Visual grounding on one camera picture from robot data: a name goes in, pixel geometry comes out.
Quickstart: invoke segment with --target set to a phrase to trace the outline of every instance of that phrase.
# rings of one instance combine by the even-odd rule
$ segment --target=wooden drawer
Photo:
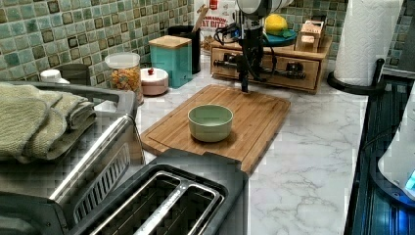
[[[262,66],[265,68],[272,69],[272,57],[265,55],[262,59]],[[318,61],[309,61],[297,58],[288,57],[277,57],[277,70],[284,71],[287,68],[287,63],[294,62],[303,65],[303,72],[305,73],[305,79],[289,79],[285,76],[263,74],[261,77],[266,78],[269,84],[288,86],[288,87],[299,87],[305,89],[314,89],[318,76],[318,69],[320,63]]]
[[[215,60],[222,61],[223,56],[227,53],[238,55],[241,54],[241,51],[235,50],[228,50],[228,49],[221,49],[221,48],[212,48],[211,53],[211,60],[210,60],[210,67],[211,73],[219,76],[226,76],[232,78],[238,78],[238,72],[236,69],[227,69],[223,67],[215,67],[213,62]],[[271,55],[265,55],[262,59],[262,66],[264,68],[272,69],[272,59]],[[301,88],[306,90],[314,90],[316,87],[316,81],[318,77],[318,70],[320,66],[319,61],[312,61],[312,60],[304,60],[298,58],[289,58],[289,57],[277,57],[277,70],[284,71],[287,68],[287,63],[294,62],[294,63],[301,63],[303,65],[303,72],[305,73],[305,79],[289,79],[285,76],[273,75],[272,77],[270,74],[262,74],[262,78],[266,78],[267,84],[270,85],[278,85],[284,87],[292,87],[292,88]]]
[[[238,78],[239,73],[236,72],[236,69],[227,69],[224,67],[216,67],[213,65],[214,61],[223,61],[223,56],[228,53],[234,54],[234,55],[242,54],[241,51],[232,51],[232,50],[227,50],[227,49],[212,48],[211,58],[210,58],[210,71],[211,73],[216,74],[216,75]]]

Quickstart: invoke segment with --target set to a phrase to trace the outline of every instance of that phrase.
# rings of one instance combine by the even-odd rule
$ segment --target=dish towel
[[[14,110],[19,108],[19,112],[0,109],[1,117],[8,114],[7,118],[0,118],[0,127],[15,126],[7,133],[2,131],[0,134],[0,138],[8,134],[10,139],[0,144],[0,160],[13,157],[24,164],[35,159],[53,160],[68,150],[95,120],[92,103],[70,93],[41,91],[31,85],[0,83],[0,99],[4,103],[8,102],[4,107],[16,103]],[[79,121],[75,124],[77,129],[71,129],[69,125],[74,111],[89,114],[76,120]]]

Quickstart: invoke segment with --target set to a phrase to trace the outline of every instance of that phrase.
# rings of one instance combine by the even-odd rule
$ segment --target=kitchen counter
[[[239,82],[211,78],[209,57],[201,66],[181,88],[145,98],[136,118],[140,133],[209,84],[240,88]],[[367,98],[325,81],[317,95],[262,84],[249,89],[292,103],[250,178],[249,234],[343,234]],[[147,162],[155,157],[145,155]]]

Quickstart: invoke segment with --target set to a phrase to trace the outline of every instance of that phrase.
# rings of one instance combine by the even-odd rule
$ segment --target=light green bowl
[[[232,112],[218,105],[202,105],[189,112],[190,133],[204,142],[218,142],[232,129]]]

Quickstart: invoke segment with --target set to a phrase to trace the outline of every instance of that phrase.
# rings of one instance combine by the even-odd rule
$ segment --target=teal box
[[[168,73],[168,86],[179,88],[192,80],[192,40],[164,36],[150,41],[154,68]]]

